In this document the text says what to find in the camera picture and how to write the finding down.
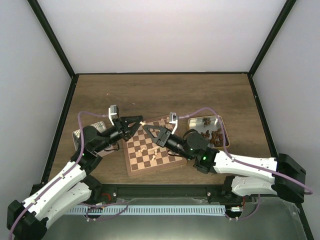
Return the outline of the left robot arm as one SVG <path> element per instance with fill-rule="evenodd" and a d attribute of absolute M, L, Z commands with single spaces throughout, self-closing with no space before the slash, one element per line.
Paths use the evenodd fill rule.
<path fill-rule="evenodd" d="M 49 227 L 67 211 L 79 204 L 97 203 L 102 184 L 91 175 L 100 164 L 99 152 L 128 141 L 143 121 L 141 115 L 108 116 L 112 126 L 102 132 L 93 125 L 79 127 L 78 148 L 65 167 L 37 192 L 7 209 L 8 239 L 40 240 Z"/>

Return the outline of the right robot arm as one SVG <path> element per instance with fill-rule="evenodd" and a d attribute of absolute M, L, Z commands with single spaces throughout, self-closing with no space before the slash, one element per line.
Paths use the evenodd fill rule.
<path fill-rule="evenodd" d="M 251 194 L 276 195 L 295 204 L 304 202 L 306 171 L 287 154 L 269 158 L 234 155 L 210 148 L 195 130 L 180 137 L 164 126 L 145 124 L 143 129 L 157 146 L 193 160 L 199 172 L 232 174 L 231 183 L 222 188 L 223 198 L 229 202 Z"/>

